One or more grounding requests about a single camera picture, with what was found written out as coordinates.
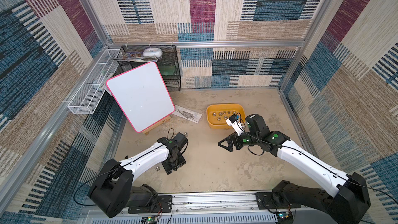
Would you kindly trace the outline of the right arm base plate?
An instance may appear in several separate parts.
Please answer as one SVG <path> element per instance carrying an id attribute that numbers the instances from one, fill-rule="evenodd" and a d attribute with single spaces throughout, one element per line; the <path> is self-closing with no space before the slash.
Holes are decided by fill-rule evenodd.
<path id="1" fill-rule="evenodd" d="M 273 193 L 272 191 L 256 192 L 255 197 L 258 209 L 271 210 L 272 212 L 288 208 L 295 210 L 302 207 L 300 204 L 290 203 L 281 194 Z"/>

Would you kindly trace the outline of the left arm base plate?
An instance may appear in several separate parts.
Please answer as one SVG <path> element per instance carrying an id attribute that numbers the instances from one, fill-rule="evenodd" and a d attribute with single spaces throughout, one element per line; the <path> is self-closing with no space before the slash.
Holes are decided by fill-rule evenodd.
<path id="1" fill-rule="evenodd" d="M 160 195 L 155 200 L 154 203 L 150 203 L 148 206 L 135 206 L 129 207 L 128 213 L 129 214 L 149 214 L 149 213 L 171 213 L 172 212 L 172 205 L 173 203 L 173 196 L 172 195 Z"/>

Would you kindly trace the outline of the wooden whiteboard easel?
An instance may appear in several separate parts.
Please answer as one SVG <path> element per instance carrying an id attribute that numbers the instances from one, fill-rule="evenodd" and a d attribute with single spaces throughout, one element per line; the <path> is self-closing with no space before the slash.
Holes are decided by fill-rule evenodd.
<path id="1" fill-rule="evenodd" d="M 149 132 L 150 132 L 151 130 L 157 128 L 158 126 L 160 126 L 160 125 L 166 123 L 166 122 L 169 121 L 169 120 L 171 120 L 171 116 L 167 116 L 167 117 L 165 117 L 164 119 L 162 119 L 162 120 L 158 121 L 157 123 L 151 125 L 150 127 L 146 128 L 146 129 L 143 131 L 143 133 L 144 133 L 145 135 L 148 135 Z"/>

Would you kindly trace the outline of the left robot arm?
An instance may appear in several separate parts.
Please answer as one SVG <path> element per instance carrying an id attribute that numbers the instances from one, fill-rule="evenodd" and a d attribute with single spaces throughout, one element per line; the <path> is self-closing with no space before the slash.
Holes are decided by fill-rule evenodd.
<path id="1" fill-rule="evenodd" d="M 165 172 L 171 174 L 185 165 L 183 153 L 188 139 L 182 133 L 173 138 L 158 139 L 143 152 L 122 161 L 107 161 L 88 193 L 88 197 L 107 217 L 113 218 L 128 208 L 129 213 L 170 213 L 171 196 L 161 197 L 152 187 L 133 185 L 143 173 L 162 164 Z"/>

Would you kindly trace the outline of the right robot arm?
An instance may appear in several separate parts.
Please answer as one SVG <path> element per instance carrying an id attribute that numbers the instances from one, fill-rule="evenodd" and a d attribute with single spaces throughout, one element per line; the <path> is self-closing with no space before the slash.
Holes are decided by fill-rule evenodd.
<path id="1" fill-rule="evenodd" d="M 261 208 L 281 209 L 289 205 L 304 205 L 328 214 L 338 224 L 358 224 L 371 206 L 365 179 L 358 173 L 348 175 L 302 149 L 279 131 L 270 131 L 262 116 L 252 114 L 242 120 L 240 115 L 225 116 L 234 133 L 224 139 L 224 149 L 232 152 L 243 147 L 259 146 L 295 166 L 321 188 L 298 186 L 282 180 L 270 196 L 261 196 Z"/>

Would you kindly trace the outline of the black mesh shelf rack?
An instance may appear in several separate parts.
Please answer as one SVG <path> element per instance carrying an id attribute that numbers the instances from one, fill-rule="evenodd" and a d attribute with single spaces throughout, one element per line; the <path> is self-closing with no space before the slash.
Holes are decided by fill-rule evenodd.
<path id="1" fill-rule="evenodd" d="M 161 59 L 145 58 L 145 49 L 154 47 L 163 51 Z M 127 72 L 148 62 L 154 62 L 165 82 L 168 91 L 180 91 L 181 73 L 177 56 L 177 48 L 174 45 L 127 45 L 120 48 L 118 56 L 114 59 L 122 72 Z"/>

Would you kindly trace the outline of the white round device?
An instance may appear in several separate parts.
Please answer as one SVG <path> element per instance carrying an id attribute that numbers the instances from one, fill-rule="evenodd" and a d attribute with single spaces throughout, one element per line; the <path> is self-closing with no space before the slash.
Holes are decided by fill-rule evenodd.
<path id="1" fill-rule="evenodd" d="M 163 51 L 160 48 L 147 48 L 143 52 L 143 57 L 145 58 L 156 58 L 161 59 L 163 56 Z"/>

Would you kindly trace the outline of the yellow plastic storage box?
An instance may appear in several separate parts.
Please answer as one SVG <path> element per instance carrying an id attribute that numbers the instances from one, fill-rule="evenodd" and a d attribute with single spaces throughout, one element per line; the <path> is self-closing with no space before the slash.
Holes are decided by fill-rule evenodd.
<path id="1" fill-rule="evenodd" d="M 219 112 L 226 111 L 226 114 L 222 114 L 222 116 L 219 115 Z M 225 103 L 225 104 L 213 104 L 210 105 L 207 110 L 206 110 L 206 117 L 209 126 L 212 129 L 231 129 L 232 127 L 228 126 L 226 123 L 226 119 L 224 119 L 224 116 L 227 115 L 228 118 L 233 115 L 240 113 L 241 117 L 243 119 L 246 118 L 246 114 L 244 111 L 244 108 L 237 104 L 237 103 Z"/>

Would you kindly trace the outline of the pink framed whiteboard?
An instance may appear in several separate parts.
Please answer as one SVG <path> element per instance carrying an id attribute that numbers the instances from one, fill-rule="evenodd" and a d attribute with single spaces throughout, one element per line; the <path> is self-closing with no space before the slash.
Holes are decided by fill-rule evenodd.
<path id="1" fill-rule="evenodd" d="M 110 78 L 106 86 L 138 133 L 175 111 L 170 93 L 154 62 Z"/>

